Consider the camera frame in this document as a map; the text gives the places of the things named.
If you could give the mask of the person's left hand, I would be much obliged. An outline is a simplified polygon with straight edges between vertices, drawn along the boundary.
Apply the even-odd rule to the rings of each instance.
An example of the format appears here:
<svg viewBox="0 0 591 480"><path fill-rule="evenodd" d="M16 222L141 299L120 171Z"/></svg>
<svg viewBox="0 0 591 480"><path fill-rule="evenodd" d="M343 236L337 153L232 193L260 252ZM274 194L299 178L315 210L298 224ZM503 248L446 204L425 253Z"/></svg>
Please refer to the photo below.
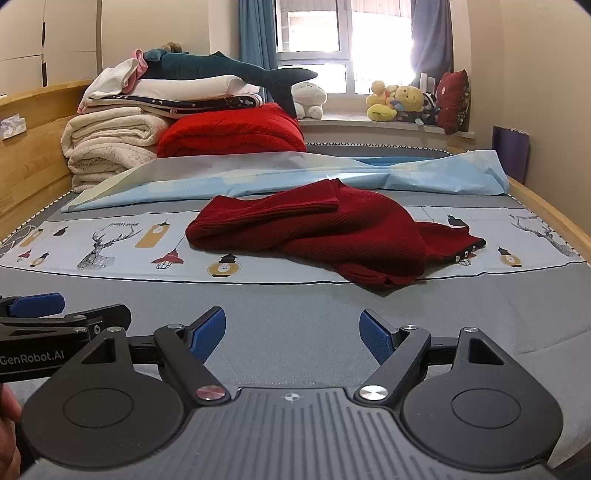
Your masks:
<svg viewBox="0 0 591 480"><path fill-rule="evenodd" d="M16 425L22 407L9 386L1 385L0 414L0 479L14 480L20 476L21 455L16 445Z"/></svg>

